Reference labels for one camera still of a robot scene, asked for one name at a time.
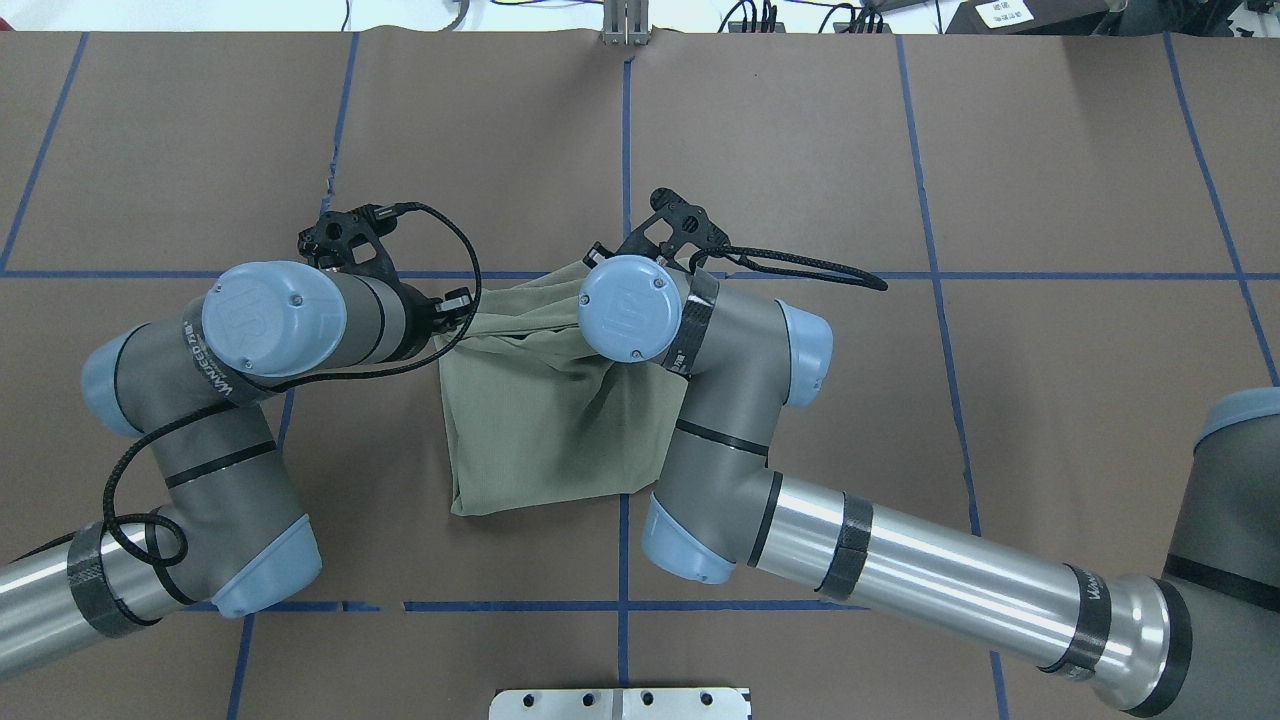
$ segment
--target black cable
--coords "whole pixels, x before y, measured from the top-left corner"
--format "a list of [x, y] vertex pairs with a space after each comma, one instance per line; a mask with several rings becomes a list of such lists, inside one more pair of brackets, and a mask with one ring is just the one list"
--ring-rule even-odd
[[[471, 241], [467, 238], [466, 233], [463, 233], [462, 229], [458, 228], [458, 225], [453, 224], [453, 220], [449, 220], [447, 217], [444, 217], [444, 214], [442, 214], [439, 210], [429, 205], [425, 205], [422, 202], [398, 202], [394, 205], [394, 208], [397, 209], [398, 215], [403, 215], [411, 211], [428, 213], [429, 215], [444, 223], [447, 228], [453, 231], [453, 234], [456, 234], [458, 240], [462, 241], [462, 246], [467, 251], [467, 258], [471, 260], [471, 274], [475, 281], [475, 293], [471, 297], [471, 310], [467, 313], [466, 318], [462, 320], [462, 324], [458, 327], [453, 337], [449, 338], [449, 341], [440, 350], [433, 352], [430, 356], [406, 365], [398, 365], [396, 368], [385, 368], [381, 370], [367, 370], [358, 373], [319, 373], [315, 375], [296, 378], [293, 380], [274, 387], [262, 387], [250, 380], [251, 384], [253, 384], [259, 389], [280, 393], [287, 389], [296, 388], [298, 386], [316, 383], [321, 380], [358, 380], [370, 378], [385, 378], [388, 375], [398, 375], [401, 373], [408, 373], [410, 370], [416, 370], [419, 368], [422, 368], [424, 365], [434, 363], [435, 360], [439, 360], [445, 352], [449, 352], [451, 350], [457, 347], [460, 342], [462, 342], [462, 338], [466, 336], [467, 329], [471, 327], [471, 322], [476, 316], [476, 311], [480, 309], [481, 273], [480, 273], [480, 260], [476, 258], [475, 247], [471, 245]], [[182, 560], [187, 556], [188, 551], [187, 534], [182, 530], [182, 528], [177, 523], [157, 512], [134, 512], [129, 515], [116, 515], [115, 491], [120, 484], [120, 479], [124, 477], [124, 470], [129, 466], [131, 462], [133, 462], [133, 459], [137, 457], [137, 455], [142, 452], [142, 450], [145, 450], [148, 445], [172, 432], [191, 425], [192, 423], [197, 423], [200, 420], [204, 420], [205, 418], [210, 418], [219, 413], [225, 413], [234, 407], [236, 405], [232, 405], [230, 402], [219, 402], [216, 405], [210, 405], [209, 407], [201, 407], [200, 410], [183, 415], [177, 420], [173, 420], [165, 425], [161, 425], [151, 430], [150, 433], [138, 438], [137, 442], [131, 445], [129, 448], [124, 451], [124, 455], [122, 455], [120, 459], [116, 461], [115, 468], [111, 469], [111, 474], [108, 477], [106, 486], [102, 488], [102, 530], [110, 534], [111, 538], [116, 543], [119, 543], [119, 546], [125, 552], [141, 560], [142, 562], [146, 562], [147, 565], [161, 566], [161, 568], [170, 568], [173, 565], [177, 565], [178, 562], [182, 562]], [[133, 543], [133, 541], [131, 541], [128, 536], [124, 534], [124, 530], [120, 525], [127, 523], [142, 523], [165, 528], [174, 536], [174, 539], [178, 541], [178, 551], [168, 557], [147, 552], [146, 550]], [[27, 552], [22, 557], [18, 557], [18, 560], [22, 560], [23, 557], [29, 557], [32, 555], [36, 555], [37, 552], [44, 552], [51, 547], [56, 547], [72, 539], [76, 533], [69, 533], [58, 539], [50, 541], [37, 547], [36, 550]]]
[[872, 3], [870, 0], [865, 0], [863, 3], [861, 9], [858, 12], [858, 17], [854, 18], [854, 20], [851, 23], [849, 23], [849, 27], [846, 27], [844, 29], [844, 32], [847, 32], [847, 33], [870, 33], [870, 32], [874, 32], [876, 31], [874, 26], [876, 26], [876, 15], [878, 13], [876, 12], [876, 4]]
[[457, 29], [458, 26], [462, 24], [462, 20], [466, 19], [467, 12], [471, 10], [471, 0], [454, 0], [454, 3], [458, 4], [458, 14], [453, 17], [453, 20], [451, 20], [449, 24], [442, 27], [439, 32]]
[[[521, 5], [541, 5], [543, 3], [552, 3], [552, 1], [564, 3], [566, 5], [603, 5], [604, 4], [604, 0], [515, 0], [512, 3], [508, 3], [506, 0], [489, 0], [489, 4], [490, 5], [504, 5], [504, 6], [508, 6], [508, 8], [518, 8]], [[561, 8], [563, 8], [563, 5], [557, 5], [557, 6], [548, 8], [548, 9], [550, 9], [550, 10], [558, 10]]]
[[[758, 273], [772, 273], [774, 275], [790, 275], [794, 278], [810, 278], [815, 281], [850, 284], [854, 287], [867, 287], [877, 291], [888, 290], [888, 283], [886, 283], [883, 279], [872, 273], [868, 273], [867, 270], [860, 270], [858, 268], [854, 268], [852, 265], [844, 265], [841, 263], [832, 263], [831, 260], [819, 260], [817, 258], [806, 258], [804, 255], [781, 252], [778, 250], [765, 250], [760, 247], [736, 247], [733, 245], [722, 245], [719, 247], [705, 247], [689, 256], [690, 270], [700, 266], [707, 260], [707, 258], [724, 258], [731, 263], [741, 265], [749, 270], [755, 270]], [[792, 265], [803, 265], [805, 268], [826, 270], [826, 273], [813, 273], [809, 270], [794, 270], [791, 268], [774, 268], [771, 265], [760, 265], [759, 263], [755, 263], [749, 258], [763, 258], [765, 260], [791, 263]]]
[[833, 15], [833, 14], [836, 13], [836, 10], [838, 10], [838, 9], [841, 9], [841, 8], [844, 8], [844, 9], [849, 10], [849, 23], [850, 23], [850, 24], [852, 24], [852, 22], [854, 22], [854, 17], [855, 17], [855, 14], [858, 13], [858, 8], [854, 8], [854, 6], [852, 6], [851, 4], [849, 4], [849, 3], [840, 3], [840, 4], [837, 4], [837, 5], [832, 5], [832, 6], [831, 6], [831, 9], [829, 9], [829, 10], [827, 10], [827, 15], [822, 18], [822, 24], [820, 24], [820, 26], [818, 26], [818, 32], [819, 32], [819, 33], [822, 33], [822, 31], [827, 29], [827, 20], [829, 20], [829, 19], [831, 19], [831, 15]]
[[[106, 479], [106, 486], [102, 488], [102, 532], [111, 536], [111, 539], [114, 539], [124, 550], [124, 552], [128, 552], [129, 555], [137, 557], [138, 560], [146, 562], [147, 565], [160, 566], [160, 568], [172, 568], [182, 562], [182, 560], [187, 557], [187, 533], [182, 532], [182, 528], [178, 527], [178, 523], [174, 523], [173, 520], [165, 518], [164, 515], [160, 515], [159, 512], [134, 512], [129, 515], [118, 516], [115, 514], [115, 489], [119, 487], [120, 479], [124, 477], [124, 470], [129, 466], [129, 462], [133, 462], [133, 459], [137, 457], [137, 455], [142, 452], [142, 450], [146, 448], [146, 446], [151, 445], [152, 442], [163, 438], [164, 436], [174, 430], [186, 428], [192, 423], [197, 423], [200, 420], [204, 420], [205, 418], [216, 415], [219, 413], [225, 413], [234, 407], [236, 406], [232, 405], [230, 402], [224, 401], [216, 405], [210, 405], [209, 407], [201, 407], [195, 413], [188, 413], [182, 418], [178, 418], [177, 420], [160, 425], [159, 428], [138, 438], [138, 441], [131, 445], [129, 448], [124, 451], [124, 455], [122, 455], [120, 459], [115, 462], [115, 468], [111, 469], [111, 475]], [[151, 555], [146, 550], [142, 550], [141, 547], [134, 544], [134, 542], [131, 541], [129, 537], [124, 534], [124, 529], [120, 528], [122, 523], [143, 523], [143, 524], [159, 525], [173, 533], [174, 539], [178, 541], [178, 551], [170, 555], [169, 557], [164, 557], [161, 555]]]
[[754, 15], [755, 14], [755, 1], [754, 0], [737, 0], [737, 3], [735, 3], [733, 6], [730, 8], [727, 13], [724, 13], [724, 19], [721, 20], [721, 26], [716, 29], [716, 32], [718, 32], [718, 33], [719, 32], [724, 32], [724, 28], [728, 26], [730, 18], [733, 17], [733, 10], [736, 10], [739, 8], [742, 8], [742, 29], [746, 31], [746, 22], [748, 22], [746, 20], [746, 6], [748, 5], [751, 6], [751, 14]]
[[37, 547], [36, 550], [29, 550], [29, 551], [19, 555], [18, 557], [14, 557], [13, 561], [17, 562], [19, 560], [24, 560], [27, 557], [31, 557], [32, 555], [38, 555], [38, 553], [41, 553], [41, 552], [44, 552], [44, 551], [46, 551], [46, 550], [49, 550], [51, 547], [58, 547], [58, 546], [63, 544], [64, 542], [69, 542], [74, 537], [76, 537], [74, 532], [67, 533], [65, 536], [56, 537], [56, 538], [46, 542], [45, 544]]

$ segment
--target metal bracket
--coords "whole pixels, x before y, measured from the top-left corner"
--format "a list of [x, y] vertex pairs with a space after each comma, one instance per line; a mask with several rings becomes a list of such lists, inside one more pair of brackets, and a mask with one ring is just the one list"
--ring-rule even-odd
[[744, 688], [609, 688], [503, 691], [489, 720], [750, 720]]
[[604, 0], [605, 45], [649, 44], [649, 0]]
[[[685, 245], [692, 245], [698, 250], [730, 245], [728, 236], [724, 234], [724, 231], [716, 227], [716, 223], [710, 222], [707, 217], [707, 210], [698, 205], [690, 205], [673, 190], [659, 187], [653, 191], [649, 195], [649, 206], [653, 208], [653, 215], [631, 231], [627, 238], [622, 241], [622, 245], [618, 246], [617, 252], [596, 242], [591, 246], [586, 258], [582, 258], [582, 263], [589, 268], [594, 268], [599, 261], [614, 255], [643, 255], [650, 260], [662, 258], [662, 260], [658, 260], [659, 263], [664, 261], [668, 265], [680, 268], [680, 264], [676, 263], [676, 255]], [[660, 245], [654, 245], [645, 236], [645, 231], [658, 220], [667, 223], [667, 227], [671, 228], [671, 237]]]

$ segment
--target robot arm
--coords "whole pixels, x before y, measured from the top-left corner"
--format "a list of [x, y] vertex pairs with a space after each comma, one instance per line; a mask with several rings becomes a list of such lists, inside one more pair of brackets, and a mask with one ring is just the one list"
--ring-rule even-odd
[[[378, 238], [410, 209], [325, 213], [300, 234], [312, 266], [232, 268], [182, 314], [93, 352], [90, 409], [116, 433], [160, 436], [151, 447], [172, 502], [156, 512], [168, 523], [97, 521], [0, 569], [0, 678], [197, 601], [241, 618], [315, 579], [315, 536], [257, 404], [316, 370], [412, 357], [468, 315], [466, 290], [428, 299], [399, 282]], [[375, 255], [356, 263], [365, 243]]]
[[[673, 228], [707, 223], [699, 208], [677, 209], [666, 218]], [[727, 242], [716, 233], [699, 246]], [[645, 523], [654, 564], [703, 583], [726, 582], [739, 564], [759, 568], [1088, 682], [1103, 702], [1139, 717], [1274, 712], [1280, 683], [1257, 679], [1256, 667], [1280, 653], [1280, 603], [1267, 610], [1280, 597], [1280, 523], [1258, 507], [1280, 501], [1280, 391], [1216, 411], [1231, 421], [1197, 452], [1171, 555], [1193, 552], [1211, 570], [1270, 580], [1254, 585], [1272, 594], [1178, 573], [1175, 560], [1164, 579], [1108, 583], [768, 468], [782, 406], [806, 405], [820, 388], [831, 329], [782, 301], [719, 284], [696, 263], [680, 268], [675, 250], [635, 233], [617, 255], [602, 259], [596, 249], [579, 305], [598, 352], [689, 379]], [[1249, 528], [1234, 534], [1251, 542], [1238, 547], [1256, 552], [1224, 557], [1215, 523], [1238, 527], [1242, 518]]]

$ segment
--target green cloth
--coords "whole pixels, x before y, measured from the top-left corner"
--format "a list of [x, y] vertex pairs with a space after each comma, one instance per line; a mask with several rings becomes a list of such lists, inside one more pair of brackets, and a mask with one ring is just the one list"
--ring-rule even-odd
[[658, 479], [685, 380], [613, 363], [577, 327], [581, 263], [485, 291], [440, 359], [454, 515], [636, 492]]

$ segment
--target ur logo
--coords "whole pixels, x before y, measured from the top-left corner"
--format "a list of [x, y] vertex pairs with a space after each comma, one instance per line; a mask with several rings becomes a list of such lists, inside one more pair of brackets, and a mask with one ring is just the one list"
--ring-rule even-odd
[[262, 310], [268, 300], [256, 287], [223, 297], [218, 304], [218, 320], [223, 325], [223, 332], [233, 337], [236, 345], [262, 337], [266, 333], [266, 316]]
[[609, 302], [605, 313], [605, 327], [620, 336], [632, 337], [645, 332], [649, 315], [644, 311], [644, 296], [630, 290], [621, 290]]

